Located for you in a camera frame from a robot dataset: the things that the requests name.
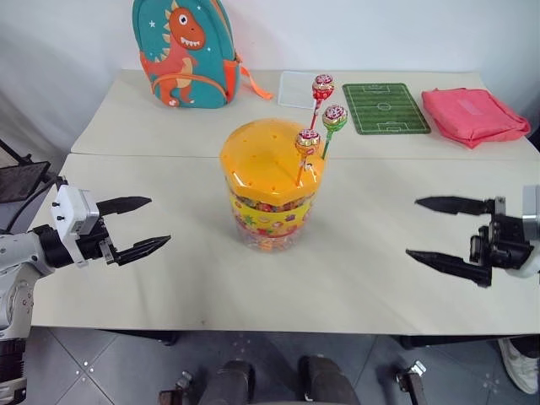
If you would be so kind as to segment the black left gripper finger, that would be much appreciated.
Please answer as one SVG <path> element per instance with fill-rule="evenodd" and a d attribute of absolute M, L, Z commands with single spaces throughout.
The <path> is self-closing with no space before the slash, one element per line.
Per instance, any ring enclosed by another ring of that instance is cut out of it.
<path fill-rule="evenodd" d="M 102 202 L 97 202 L 96 207 L 101 217 L 110 214 L 123 214 L 141 208 L 152 202 L 148 197 L 117 197 Z"/>
<path fill-rule="evenodd" d="M 135 262 L 139 259 L 149 256 L 159 248 L 164 246 L 171 239 L 170 235 L 159 236 L 142 240 L 135 243 L 131 248 L 124 251 L 114 251 L 113 259 L 118 266 Z"/>

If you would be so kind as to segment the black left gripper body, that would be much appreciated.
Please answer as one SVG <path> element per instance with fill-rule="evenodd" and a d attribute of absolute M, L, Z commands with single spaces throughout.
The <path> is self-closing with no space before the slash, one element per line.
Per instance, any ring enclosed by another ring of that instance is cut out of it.
<path fill-rule="evenodd" d="M 87 235 L 79 236 L 77 246 L 85 260 L 103 258 L 107 264 L 117 263 L 118 252 L 102 218 L 96 221 Z"/>

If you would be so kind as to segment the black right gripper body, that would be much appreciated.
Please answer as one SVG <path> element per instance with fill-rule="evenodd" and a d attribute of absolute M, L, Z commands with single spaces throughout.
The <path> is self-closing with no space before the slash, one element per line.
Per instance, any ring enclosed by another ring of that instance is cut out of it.
<path fill-rule="evenodd" d="M 520 269 L 533 251 L 525 238 L 521 219 L 503 214 L 491 216 L 489 225 L 470 240 L 470 261 L 483 267 Z"/>

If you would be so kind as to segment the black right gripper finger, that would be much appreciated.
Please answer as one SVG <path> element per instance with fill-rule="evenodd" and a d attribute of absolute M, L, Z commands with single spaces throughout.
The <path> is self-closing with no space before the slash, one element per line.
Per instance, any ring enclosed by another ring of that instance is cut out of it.
<path fill-rule="evenodd" d="M 432 251 L 406 250 L 406 253 L 434 270 L 473 281 L 478 287 L 488 288 L 492 282 L 492 269 L 464 262 L 460 257 Z"/>
<path fill-rule="evenodd" d="M 415 201 L 416 204 L 439 213 L 457 215 L 505 214 L 505 198 L 476 200 L 455 196 L 423 197 Z"/>

